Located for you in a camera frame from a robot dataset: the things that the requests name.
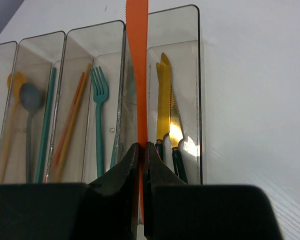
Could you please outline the teal chopstick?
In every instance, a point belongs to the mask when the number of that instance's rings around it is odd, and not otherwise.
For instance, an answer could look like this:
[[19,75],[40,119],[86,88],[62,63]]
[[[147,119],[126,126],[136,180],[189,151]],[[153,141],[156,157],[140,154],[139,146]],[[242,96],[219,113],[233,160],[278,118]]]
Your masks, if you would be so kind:
[[41,131],[38,161],[37,161],[37,167],[36,167],[35,179],[34,179],[34,182],[36,184],[40,184],[43,182],[48,136],[49,136],[49,129],[50,129],[51,111],[52,111],[53,98],[54,98],[56,73],[57,73],[57,69],[55,67],[52,67],[48,92],[47,92],[47,98],[46,98],[46,104],[45,104],[45,113],[44,113],[44,119],[43,119],[42,131]]

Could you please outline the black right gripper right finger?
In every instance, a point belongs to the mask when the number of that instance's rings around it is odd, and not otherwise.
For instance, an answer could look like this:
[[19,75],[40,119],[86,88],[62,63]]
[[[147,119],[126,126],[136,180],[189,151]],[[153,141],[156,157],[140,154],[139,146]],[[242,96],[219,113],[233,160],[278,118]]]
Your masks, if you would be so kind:
[[193,185],[177,177],[155,145],[145,148],[144,235],[149,240],[280,240],[265,192],[254,185]]

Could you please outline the gold knife dark handle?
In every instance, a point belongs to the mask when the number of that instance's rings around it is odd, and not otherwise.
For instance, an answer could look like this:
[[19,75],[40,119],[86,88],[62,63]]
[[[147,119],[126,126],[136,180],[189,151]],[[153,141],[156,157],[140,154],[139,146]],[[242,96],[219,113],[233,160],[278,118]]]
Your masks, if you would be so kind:
[[164,138],[170,132],[172,82],[171,64],[164,52],[161,53],[160,62],[156,63],[156,71],[158,103],[155,147],[160,159],[164,161]]

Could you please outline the yellow plastic spoon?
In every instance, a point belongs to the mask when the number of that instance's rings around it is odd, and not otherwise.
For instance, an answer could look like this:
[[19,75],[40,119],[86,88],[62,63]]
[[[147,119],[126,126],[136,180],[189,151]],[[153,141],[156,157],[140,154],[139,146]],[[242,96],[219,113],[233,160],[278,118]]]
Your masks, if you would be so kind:
[[12,134],[13,134],[13,121],[15,118],[16,110],[18,109],[18,104],[20,103],[20,89],[21,86],[27,82],[27,77],[17,71],[16,74],[13,76],[13,83],[11,85],[13,97],[14,97],[14,105],[12,109],[12,114],[11,114],[11,120],[10,124],[8,125],[7,128],[7,138],[5,141],[5,145],[3,148],[3,170],[2,170],[2,176],[0,178],[0,183],[3,184],[5,180],[5,174],[7,171],[7,166],[8,166],[8,159],[10,155],[10,145],[11,145],[11,139],[12,139]]

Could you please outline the dark blue plastic spoon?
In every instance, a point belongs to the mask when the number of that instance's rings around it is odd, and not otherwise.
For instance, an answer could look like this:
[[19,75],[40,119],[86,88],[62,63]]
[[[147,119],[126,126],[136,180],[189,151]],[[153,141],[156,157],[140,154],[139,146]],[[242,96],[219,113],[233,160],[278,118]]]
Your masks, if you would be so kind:
[[29,184],[32,182],[32,120],[41,107],[41,93],[33,83],[26,82],[20,87],[19,98],[22,107],[28,112],[25,140],[25,180]]

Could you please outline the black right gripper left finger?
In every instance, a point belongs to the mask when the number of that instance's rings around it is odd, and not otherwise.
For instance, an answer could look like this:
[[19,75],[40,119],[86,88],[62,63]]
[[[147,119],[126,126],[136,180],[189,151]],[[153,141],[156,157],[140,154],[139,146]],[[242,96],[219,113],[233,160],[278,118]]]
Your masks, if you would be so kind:
[[86,183],[0,185],[0,240],[132,239],[140,146]]

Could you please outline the orange plastic knife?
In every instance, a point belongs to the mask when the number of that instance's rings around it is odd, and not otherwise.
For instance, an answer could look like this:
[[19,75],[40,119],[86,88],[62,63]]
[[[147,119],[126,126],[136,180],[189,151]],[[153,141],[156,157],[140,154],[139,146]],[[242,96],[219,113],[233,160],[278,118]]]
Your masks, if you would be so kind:
[[125,5],[126,34],[136,82],[137,142],[139,145],[139,197],[142,223],[145,223],[143,170],[145,148],[148,142],[147,119],[147,43],[148,43],[147,0],[127,0]]

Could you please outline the teal plastic fork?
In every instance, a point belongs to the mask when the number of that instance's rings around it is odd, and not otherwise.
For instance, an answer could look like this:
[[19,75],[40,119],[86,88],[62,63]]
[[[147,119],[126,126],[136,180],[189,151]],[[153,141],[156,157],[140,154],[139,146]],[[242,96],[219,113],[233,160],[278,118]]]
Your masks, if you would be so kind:
[[109,98],[109,86],[101,66],[90,69],[93,88],[93,101],[95,102],[95,149],[96,149],[96,170],[97,177],[105,173],[104,141],[102,129],[103,104]]

